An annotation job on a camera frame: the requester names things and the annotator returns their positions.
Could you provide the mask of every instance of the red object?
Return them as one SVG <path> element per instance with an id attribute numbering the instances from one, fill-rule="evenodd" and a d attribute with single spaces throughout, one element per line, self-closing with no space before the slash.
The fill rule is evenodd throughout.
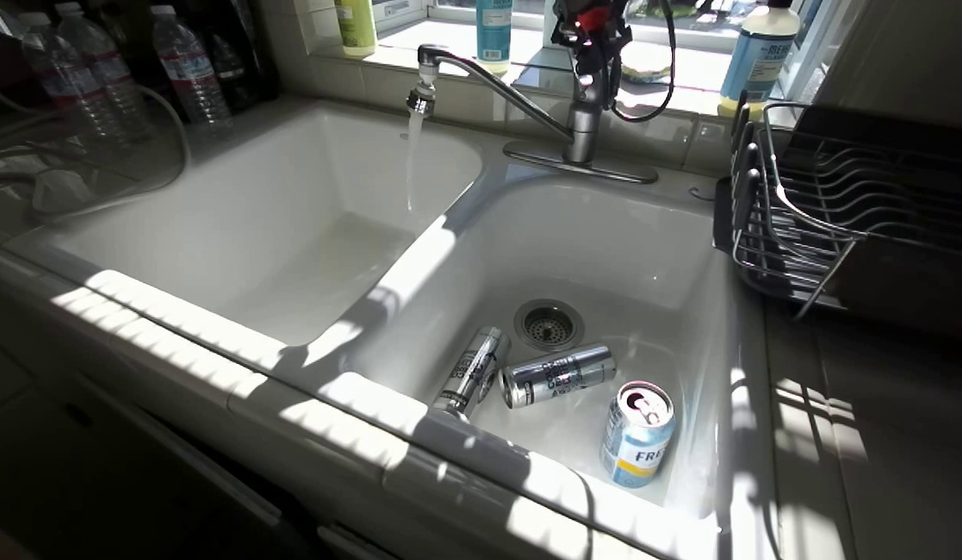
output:
<path id="1" fill-rule="evenodd" d="M 577 14 L 577 23 L 587 33 L 594 33 L 605 27 L 612 10 L 608 6 L 598 6 Z"/>

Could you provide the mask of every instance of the dish rack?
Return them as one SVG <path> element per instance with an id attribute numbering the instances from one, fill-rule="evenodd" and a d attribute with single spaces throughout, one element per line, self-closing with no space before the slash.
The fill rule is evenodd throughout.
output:
<path id="1" fill-rule="evenodd" d="M 797 111 L 793 129 L 773 124 Z M 729 239 L 720 246 L 716 238 L 716 245 L 733 256 L 747 284 L 798 302 L 796 319 L 814 305 L 890 315 L 885 309 L 900 307 L 907 295 L 924 296 L 915 305 L 932 309 L 942 294 L 908 292 L 919 290 L 913 282 L 922 277 L 943 284 L 962 274 L 962 149 L 948 156 L 933 142 L 937 153 L 921 150 L 920 138 L 913 148 L 896 146 L 884 133 L 879 141 L 878 132 L 899 130 L 892 128 L 897 121 L 845 123 L 830 111 L 769 103 L 762 123 L 752 123 L 741 100 L 729 185 L 716 189 L 716 222 L 729 221 L 716 227 Z"/>

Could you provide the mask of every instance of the sink basin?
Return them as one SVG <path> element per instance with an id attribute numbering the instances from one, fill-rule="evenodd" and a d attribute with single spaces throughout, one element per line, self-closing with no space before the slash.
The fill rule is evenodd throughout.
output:
<path id="1" fill-rule="evenodd" d="M 82 259 L 89 266 L 48 264 L 75 282 L 115 270 L 282 343 L 307 343 L 470 186 L 485 135 L 430 125 L 417 151 L 429 172 L 409 190 L 405 118 L 296 106 L 245 114 L 260 123 L 236 124 L 245 139 L 142 201 L 9 248 L 44 264 L 57 252 Z"/>
<path id="2" fill-rule="evenodd" d="M 623 383 L 648 380 L 672 397 L 677 429 L 658 478 L 629 492 L 707 517 L 737 354 L 736 284 L 712 248 L 709 213 L 570 175 L 510 185 L 461 231 L 445 232 L 448 256 L 349 368 L 430 404 L 479 327 L 509 335 L 509 364 L 526 361 L 546 352 L 513 326 L 516 311 L 563 302 L 583 322 L 580 344 L 611 348 L 616 379 L 519 410 L 488 397 L 471 423 L 608 482 L 598 460 L 608 405 Z"/>

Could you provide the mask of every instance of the green bottle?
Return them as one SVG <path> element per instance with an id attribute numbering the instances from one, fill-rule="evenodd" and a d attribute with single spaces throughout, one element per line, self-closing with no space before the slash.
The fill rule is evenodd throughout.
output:
<path id="1" fill-rule="evenodd" d="M 370 0 L 335 0 L 342 50 L 350 57 L 365 57 L 377 48 L 377 27 Z"/>

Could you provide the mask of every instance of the drain strainer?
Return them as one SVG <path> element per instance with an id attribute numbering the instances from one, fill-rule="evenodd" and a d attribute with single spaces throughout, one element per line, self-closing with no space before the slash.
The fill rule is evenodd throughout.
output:
<path id="1" fill-rule="evenodd" d="M 531 347 L 546 352 L 573 348 L 584 335 L 574 308 L 556 300 L 534 300 L 516 312 L 516 333 Z"/>

